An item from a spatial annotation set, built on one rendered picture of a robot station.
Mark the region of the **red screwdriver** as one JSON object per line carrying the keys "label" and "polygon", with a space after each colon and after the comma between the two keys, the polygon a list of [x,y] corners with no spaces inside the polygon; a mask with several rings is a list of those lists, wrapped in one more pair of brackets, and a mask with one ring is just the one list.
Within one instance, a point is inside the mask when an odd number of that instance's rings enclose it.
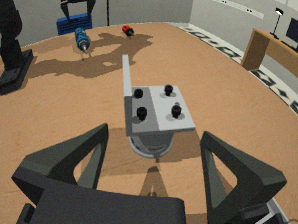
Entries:
{"label": "red screwdriver", "polygon": [[126,33],[127,36],[134,36],[134,35],[132,34],[132,33],[134,33],[133,29],[130,28],[129,26],[127,26],[127,25],[123,26],[122,31],[123,31],[124,33]]}

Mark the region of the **blue electric screwdriver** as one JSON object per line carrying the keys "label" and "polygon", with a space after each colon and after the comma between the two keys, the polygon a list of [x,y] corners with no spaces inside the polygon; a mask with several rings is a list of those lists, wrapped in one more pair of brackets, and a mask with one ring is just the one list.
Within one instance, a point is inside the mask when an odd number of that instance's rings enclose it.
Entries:
{"label": "blue electric screwdriver", "polygon": [[85,54],[87,54],[86,49],[89,47],[90,41],[83,28],[77,28],[75,30],[75,38],[78,49],[84,50]]}

